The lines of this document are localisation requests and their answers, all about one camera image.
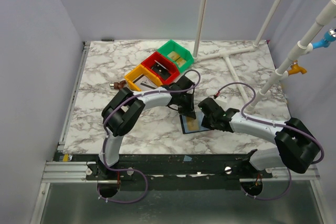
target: yellow valve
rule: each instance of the yellow valve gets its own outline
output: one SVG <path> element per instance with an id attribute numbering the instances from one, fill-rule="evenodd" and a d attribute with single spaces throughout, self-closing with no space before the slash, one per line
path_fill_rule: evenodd
<path id="1" fill-rule="evenodd" d="M 305 74 L 307 73 L 306 69 L 303 67 L 300 67 L 298 64 L 298 61 L 294 61 L 293 64 L 290 66 L 291 70 L 288 70 L 288 75 L 290 76 L 291 74 L 296 74 L 296 73 L 301 73 Z"/>

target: gray wall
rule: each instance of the gray wall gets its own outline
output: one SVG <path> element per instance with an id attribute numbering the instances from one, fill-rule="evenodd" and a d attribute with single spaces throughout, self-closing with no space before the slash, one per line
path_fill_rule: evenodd
<path id="1" fill-rule="evenodd" d="M 200 0 L 61 0 L 82 40 L 194 39 Z M 202 39 L 255 39 L 274 0 L 208 0 Z M 264 38 L 292 0 L 283 0 Z"/>
<path id="2" fill-rule="evenodd" d="M 60 0 L 0 0 L 0 222 L 29 223 L 82 43 Z"/>
<path id="3" fill-rule="evenodd" d="M 303 37 L 328 1 L 293 0 L 269 44 L 276 66 L 286 58 L 295 41 Z M 336 20 L 325 27 L 314 41 L 320 40 L 330 27 L 336 28 Z M 335 49 L 336 45 L 332 44 L 327 49 L 317 49 L 309 55 L 301 56 L 299 64 L 305 67 L 308 73 L 291 76 L 283 85 L 292 116 L 302 119 L 325 149 L 326 157 L 318 168 L 324 193 L 334 212 L 334 220 L 336 220 Z"/>

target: green bin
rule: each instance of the green bin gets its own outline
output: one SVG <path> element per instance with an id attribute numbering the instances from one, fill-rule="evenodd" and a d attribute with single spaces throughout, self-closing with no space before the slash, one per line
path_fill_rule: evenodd
<path id="1" fill-rule="evenodd" d="M 160 47 L 158 52 L 174 62 L 180 73 L 183 73 L 194 62 L 191 53 L 173 40 Z"/>

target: screw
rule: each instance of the screw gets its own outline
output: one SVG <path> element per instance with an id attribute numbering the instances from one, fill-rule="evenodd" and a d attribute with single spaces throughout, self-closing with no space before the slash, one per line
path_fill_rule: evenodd
<path id="1" fill-rule="evenodd" d="M 229 166 L 226 166 L 225 169 L 224 169 L 224 171 L 225 171 L 225 173 L 226 173 L 227 175 L 229 175 L 229 174 L 232 173 L 232 169 L 231 169 L 231 167 L 229 167 Z"/>

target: white marble surface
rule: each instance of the white marble surface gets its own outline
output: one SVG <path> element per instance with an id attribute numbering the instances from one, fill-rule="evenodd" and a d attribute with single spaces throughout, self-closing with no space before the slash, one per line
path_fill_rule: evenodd
<path id="1" fill-rule="evenodd" d="M 104 130 L 101 111 L 116 94 L 110 83 L 120 81 L 124 75 L 140 64 L 146 57 L 166 41 L 115 41 L 92 42 L 82 75 L 75 109 L 66 137 L 65 153 L 98 154 L 101 150 Z M 176 41 L 188 50 L 193 50 L 193 41 Z M 251 46 L 251 41 L 208 41 L 201 42 L 199 53 L 213 54 Z M 231 56 L 241 81 L 255 89 L 269 78 L 274 65 L 266 42 L 258 50 Z M 195 90 L 195 108 L 205 97 L 213 95 L 223 85 L 232 82 L 232 76 L 223 59 L 197 62 L 193 69 L 202 75 Z M 190 73 L 196 81 L 196 74 Z M 251 92 L 245 88 L 249 97 Z M 228 105 L 240 109 L 243 99 L 235 86 L 222 92 Z M 286 100 L 280 85 L 271 88 L 271 97 L 257 104 L 256 115 L 268 119 L 289 118 Z M 182 134 L 180 118 L 169 108 L 153 108 L 143 112 L 138 122 L 127 134 L 121 146 L 121 153 L 129 154 L 226 154 L 247 153 L 252 149 L 267 149 L 273 145 L 246 134 L 221 131 L 206 131 Z"/>

